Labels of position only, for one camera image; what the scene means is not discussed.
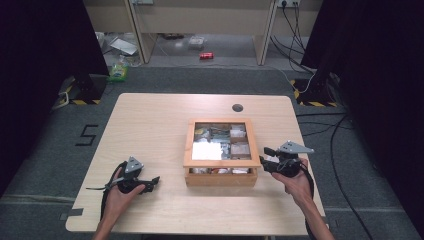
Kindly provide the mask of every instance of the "power outlet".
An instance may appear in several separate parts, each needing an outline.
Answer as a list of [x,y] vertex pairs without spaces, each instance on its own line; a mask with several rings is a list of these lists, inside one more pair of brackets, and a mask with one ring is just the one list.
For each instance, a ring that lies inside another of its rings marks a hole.
[[278,0],[278,7],[282,8],[283,7],[283,1],[285,1],[286,4],[286,8],[295,8],[296,6],[299,7],[300,5],[300,0]]

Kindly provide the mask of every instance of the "wooden box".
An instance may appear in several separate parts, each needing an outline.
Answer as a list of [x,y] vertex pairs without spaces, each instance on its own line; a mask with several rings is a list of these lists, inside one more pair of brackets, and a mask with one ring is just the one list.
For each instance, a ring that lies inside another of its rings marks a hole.
[[187,186],[253,187],[262,165],[250,119],[191,119],[183,166]]

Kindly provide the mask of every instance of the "green object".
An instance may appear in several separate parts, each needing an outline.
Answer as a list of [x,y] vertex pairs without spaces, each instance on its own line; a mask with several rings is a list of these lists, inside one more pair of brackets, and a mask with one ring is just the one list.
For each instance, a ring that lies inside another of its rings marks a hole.
[[107,78],[110,82],[123,82],[127,79],[128,66],[123,63],[115,63]]

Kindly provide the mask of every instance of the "black curtain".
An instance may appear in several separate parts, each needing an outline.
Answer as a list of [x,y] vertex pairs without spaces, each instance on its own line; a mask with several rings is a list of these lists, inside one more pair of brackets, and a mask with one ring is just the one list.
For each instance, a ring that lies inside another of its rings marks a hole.
[[424,238],[423,16],[422,0],[324,0],[303,63],[341,78],[364,143]]
[[3,194],[28,157],[58,97],[76,74],[108,69],[82,0],[4,0],[0,7]]

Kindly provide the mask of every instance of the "wooden table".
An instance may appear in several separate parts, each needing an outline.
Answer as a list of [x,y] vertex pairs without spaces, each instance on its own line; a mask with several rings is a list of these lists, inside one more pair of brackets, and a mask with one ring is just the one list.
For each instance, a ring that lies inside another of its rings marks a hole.
[[[234,104],[243,105],[243,111],[233,111]],[[264,147],[276,149],[287,140],[304,144],[288,97],[122,94],[73,206],[83,208],[83,214],[70,216],[66,228],[95,231],[102,191],[86,188],[104,186],[116,166],[134,156],[145,165],[139,179],[160,176],[160,183],[133,201],[115,232],[306,235],[302,212],[284,185],[262,169],[253,188],[186,186],[183,160],[190,118],[250,118],[261,155]],[[315,189],[314,200],[325,216]]]

